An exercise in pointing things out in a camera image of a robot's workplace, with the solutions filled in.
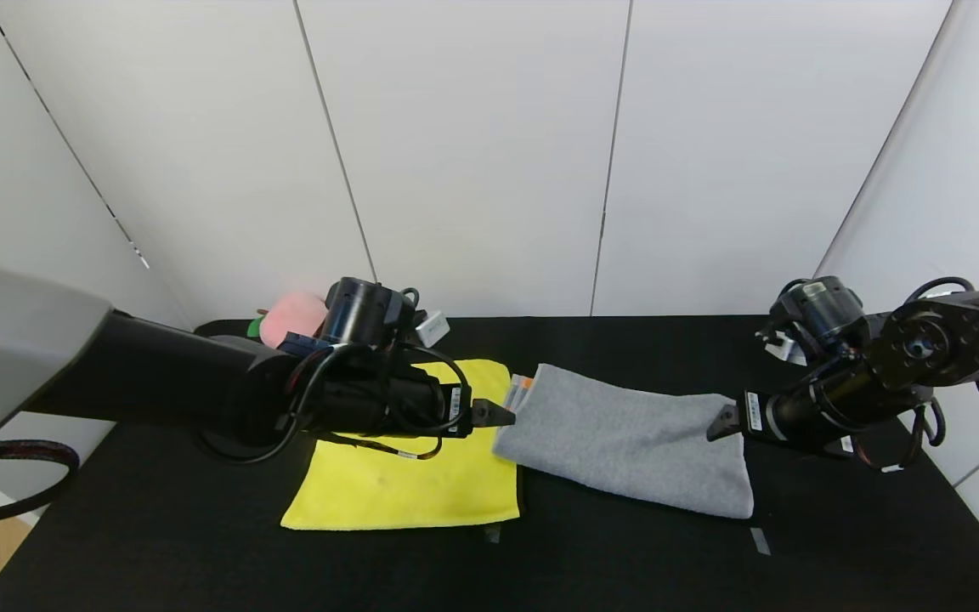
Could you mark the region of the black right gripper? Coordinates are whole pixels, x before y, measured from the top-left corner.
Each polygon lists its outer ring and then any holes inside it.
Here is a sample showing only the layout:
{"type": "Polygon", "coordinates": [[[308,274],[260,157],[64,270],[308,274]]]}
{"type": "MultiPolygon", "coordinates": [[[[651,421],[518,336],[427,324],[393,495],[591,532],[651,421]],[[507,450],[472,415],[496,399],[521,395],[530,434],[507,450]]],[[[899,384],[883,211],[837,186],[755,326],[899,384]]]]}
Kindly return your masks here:
{"type": "Polygon", "coordinates": [[[724,405],[707,427],[707,441],[742,434],[754,441],[797,451],[820,451],[812,427],[819,408],[811,384],[799,384],[778,393],[746,390],[738,404],[724,405]]]}

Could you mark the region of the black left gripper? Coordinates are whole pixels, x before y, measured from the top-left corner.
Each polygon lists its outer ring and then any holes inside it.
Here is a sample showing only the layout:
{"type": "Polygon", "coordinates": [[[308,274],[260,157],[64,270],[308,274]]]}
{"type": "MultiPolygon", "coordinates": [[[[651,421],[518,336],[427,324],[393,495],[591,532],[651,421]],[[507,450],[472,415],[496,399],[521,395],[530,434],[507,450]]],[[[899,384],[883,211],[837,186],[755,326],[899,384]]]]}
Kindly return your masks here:
{"type": "Polygon", "coordinates": [[[512,411],[489,399],[474,399],[470,417],[472,392],[452,369],[400,369],[388,376],[388,434],[463,438],[473,427],[516,422],[512,411]]]}

